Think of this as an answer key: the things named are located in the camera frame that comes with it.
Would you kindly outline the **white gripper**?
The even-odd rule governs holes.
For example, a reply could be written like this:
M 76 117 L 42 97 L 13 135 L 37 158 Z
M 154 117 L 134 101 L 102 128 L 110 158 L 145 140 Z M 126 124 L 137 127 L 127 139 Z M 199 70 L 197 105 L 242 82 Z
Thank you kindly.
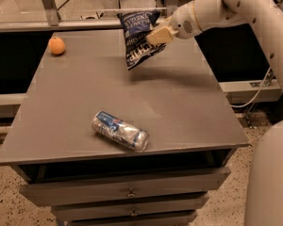
M 175 36 L 186 40 L 201 33 L 194 4 L 186 4 L 175 10 L 167 18 L 167 25 L 155 28 L 146 36 L 146 40 L 152 45 L 159 45 L 171 42 Z

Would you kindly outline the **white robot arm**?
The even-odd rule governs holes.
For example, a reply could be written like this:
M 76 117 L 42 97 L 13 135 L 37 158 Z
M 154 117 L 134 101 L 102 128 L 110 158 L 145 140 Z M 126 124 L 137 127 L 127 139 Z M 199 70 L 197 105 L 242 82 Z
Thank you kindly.
M 193 0 L 146 39 L 158 45 L 236 24 L 250 25 L 283 93 L 283 11 L 274 0 Z M 283 121 L 274 124 L 254 150 L 244 226 L 283 226 Z

